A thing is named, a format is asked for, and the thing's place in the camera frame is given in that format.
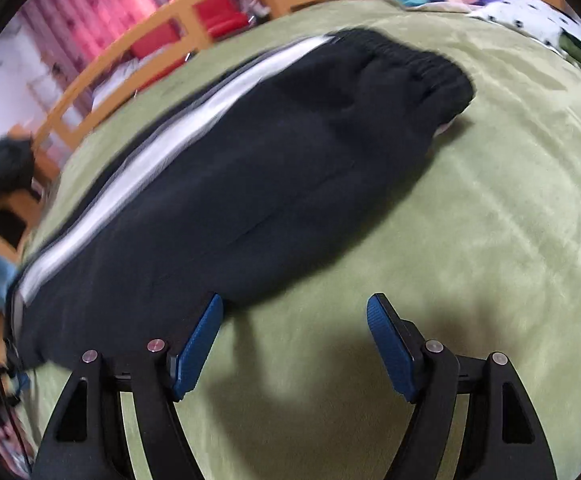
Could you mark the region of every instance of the white stripe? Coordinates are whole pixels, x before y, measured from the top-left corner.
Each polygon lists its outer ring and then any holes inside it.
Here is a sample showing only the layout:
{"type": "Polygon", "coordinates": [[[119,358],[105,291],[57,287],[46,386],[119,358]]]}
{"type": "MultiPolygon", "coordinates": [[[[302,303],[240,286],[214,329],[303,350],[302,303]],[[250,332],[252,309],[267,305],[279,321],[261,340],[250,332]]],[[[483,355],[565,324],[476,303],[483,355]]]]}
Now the white stripe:
{"type": "Polygon", "coordinates": [[[18,293],[24,303],[29,304],[43,283],[92,240],[179,153],[202,137],[241,96],[260,81],[281,72],[330,40],[328,36],[308,38],[257,63],[225,85],[203,105],[165,129],[115,177],[71,229],[30,264],[18,286],[18,293]]]}

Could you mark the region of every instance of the green blanket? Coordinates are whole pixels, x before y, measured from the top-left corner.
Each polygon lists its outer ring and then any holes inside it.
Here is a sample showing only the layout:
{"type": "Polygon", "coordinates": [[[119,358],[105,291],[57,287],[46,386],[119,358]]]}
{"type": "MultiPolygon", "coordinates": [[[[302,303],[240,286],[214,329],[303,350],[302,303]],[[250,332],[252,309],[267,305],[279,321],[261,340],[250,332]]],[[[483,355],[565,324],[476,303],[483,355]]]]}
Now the green blanket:
{"type": "MultiPolygon", "coordinates": [[[[357,25],[452,58],[474,79],[477,97],[438,139],[419,180],[397,190],[344,254],[226,320],[197,388],[178,405],[200,467],[208,480],[383,478],[411,407],[392,391],[366,326],[366,300],[381,291],[426,337],[455,352],[508,354],[544,425],[560,479],[575,478],[581,72],[503,27],[403,12],[381,0],[345,0],[222,42],[84,141],[29,253],[60,226],[96,172],[169,106],[257,51],[357,25]]],[[[53,365],[37,370],[29,414],[39,431],[67,376],[53,365]]],[[[452,478],[465,407],[461,399],[443,479],[452,478]]],[[[124,410],[137,477],[147,479],[128,397],[124,410]]]]}

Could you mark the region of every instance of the red cushion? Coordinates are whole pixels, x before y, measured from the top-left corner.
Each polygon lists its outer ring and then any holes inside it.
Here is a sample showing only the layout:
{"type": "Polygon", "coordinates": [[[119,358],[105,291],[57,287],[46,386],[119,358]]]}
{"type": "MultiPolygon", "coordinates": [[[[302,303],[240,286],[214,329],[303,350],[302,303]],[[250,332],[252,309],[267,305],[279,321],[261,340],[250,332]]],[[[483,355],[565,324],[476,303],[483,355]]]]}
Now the red cushion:
{"type": "Polygon", "coordinates": [[[173,24],[166,22],[133,43],[130,51],[133,53],[133,56],[138,59],[143,59],[155,50],[159,50],[167,44],[176,43],[180,39],[179,33],[177,33],[177,29],[174,28],[173,24]]]}
{"type": "Polygon", "coordinates": [[[219,14],[234,14],[239,12],[232,0],[203,0],[195,4],[200,18],[205,22],[219,14]]]}
{"type": "Polygon", "coordinates": [[[240,12],[232,0],[203,0],[194,7],[215,40],[248,26],[248,15],[240,12]]]}
{"type": "Polygon", "coordinates": [[[208,33],[216,40],[231,32],[246,28],[248,26],[248,16],[243,12],[235,12],[228,16],[219,16],[219,19],[204,23],[208,28],[208,33]]]}

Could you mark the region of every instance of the wall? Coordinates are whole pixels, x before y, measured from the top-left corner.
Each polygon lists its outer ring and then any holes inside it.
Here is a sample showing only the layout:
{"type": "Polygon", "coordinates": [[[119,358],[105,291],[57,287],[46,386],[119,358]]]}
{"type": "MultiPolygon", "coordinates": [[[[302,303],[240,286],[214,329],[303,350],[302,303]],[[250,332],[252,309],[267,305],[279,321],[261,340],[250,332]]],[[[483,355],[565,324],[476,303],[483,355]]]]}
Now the wall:
{"type": "MultiPolygon", "coordinates": [[[[29,130],[42,124],[42,106],[50,109],[61,95],[48,72],[26,28],[15,24],[0,36],[0,136],[17,123],[29,130]],[[37,100],[29,82],[34,83],[37,100]]],[[[75,125],[79,120],[77,111],[69,110],[66,122],[75,125]]]]}

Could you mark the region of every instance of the metal screw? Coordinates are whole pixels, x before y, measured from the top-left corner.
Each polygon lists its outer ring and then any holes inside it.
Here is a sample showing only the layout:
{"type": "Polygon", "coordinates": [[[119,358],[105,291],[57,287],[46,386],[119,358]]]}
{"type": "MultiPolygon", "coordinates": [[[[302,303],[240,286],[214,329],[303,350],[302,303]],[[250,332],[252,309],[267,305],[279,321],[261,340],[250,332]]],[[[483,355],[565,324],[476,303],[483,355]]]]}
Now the metal screw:
{"type": "Polygon", "coordinates": [[[165,346],[166,343],[164,343],[163,339],[153,339],[150,343],[148,343],[146,348],[148,348],[148,350],[151,352],[160,352],[164,349],[165,346]]]}
{"type": "Polygon", "coordinates": [[[82,361],[84,363],[92,363],[95,359],[97,359],[97,351],[96,350],[88,350],[84,352],[82,355],[82,361]]]}
{"type": "Polygon", "coordinates": [[[444,346],[436,339],[426,341],[426,349],[433,354],[438,354],[444,349],[444,346]]]}
{"type": "Polygon", "coordinates": [[[506,354],[495,352],[493,354],[493,361],[495,361],[498,365],[504,366],[506,363],[508,363],[508,358],[506,357],[506,354]]]}

